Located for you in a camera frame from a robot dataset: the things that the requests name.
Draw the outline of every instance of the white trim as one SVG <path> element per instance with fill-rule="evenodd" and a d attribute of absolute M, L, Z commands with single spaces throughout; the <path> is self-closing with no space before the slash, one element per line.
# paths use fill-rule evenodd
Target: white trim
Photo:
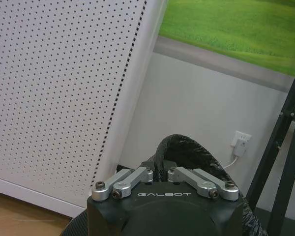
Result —
<path fill-rule="evenodd" d="M 85 210 L 83 207 L 24 188 L 3 179 L 0 179 L 0 193 L 70 217 L 76 217 Z"/>
<path fill-rule="evenodd" d="M 243 80 L 288 92 L 293 76 L 159 36 L 154 52 Z"/>

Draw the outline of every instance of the power plug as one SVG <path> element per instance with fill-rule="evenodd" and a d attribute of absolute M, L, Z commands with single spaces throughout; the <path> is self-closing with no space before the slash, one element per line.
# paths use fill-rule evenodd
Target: power plug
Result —
<path fill-rule="evenodd" d="M 233 155 L 243 157 L 248 148 L 248 141 L 238 139 L 233 150 Z"/>

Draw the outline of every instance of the wooden floor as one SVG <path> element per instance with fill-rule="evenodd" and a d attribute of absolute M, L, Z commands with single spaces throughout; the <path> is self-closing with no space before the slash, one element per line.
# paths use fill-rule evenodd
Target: wooden floor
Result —
<path fill-rule="evenodd" d="M 70 219 L 0 194 L 0 236 L 59 236 Z"/>

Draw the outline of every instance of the perforated white panel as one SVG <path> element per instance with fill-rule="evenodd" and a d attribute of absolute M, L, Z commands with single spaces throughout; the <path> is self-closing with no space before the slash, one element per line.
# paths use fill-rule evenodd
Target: perforated white panel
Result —
<path fill-rule="evenodd" d="M 146 4 L 0 0 L 0 178 L 84 205 Z"/>

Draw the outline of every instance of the silver metal link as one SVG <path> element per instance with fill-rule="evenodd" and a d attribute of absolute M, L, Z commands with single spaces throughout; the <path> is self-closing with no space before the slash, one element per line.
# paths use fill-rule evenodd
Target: silver metal link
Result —
<path fill-rule="evenodd" d="M 153 181 L 153 171 L 146 167 L 137 168 L 123 181 L 114 184 L 112 195 L 116 199 L 122 199 L 131 195 L 131 189 L 140 181 Z"/>
<path fill-rule="evenodd" d="M 101 184 L 95 184 L 95 186 L 92 188 L 92 198 L 95 201 L 104 201 L 109 198 L 109 195 L 113 189 L 113 186 L 116 182 L 122 181 L 126 177 L 128 177 L 131 174 L 131 170 L 128 169 L 122 169 L 121 171 L 114 174 L 112 177 L 110 177 L 105 182 L 101 182 Z"/>
<path fill-rule="evenodd" d="M 201 179 L 191 171 L 177 167 L 168 171 L 168 181 L 181 182 L 184 181 L 197 190 L 200 196 L 216 199 L 218 190 L 214 183 Z"/>
<path fill-rule="evenodd" d="M 224 182 L 202 169 L 194 169 L 192 172 L 204 180 L 215 183 L 217 190 L 223 199 L 236 201 L 239 198 L 239 189 L 233 183 Z"/>

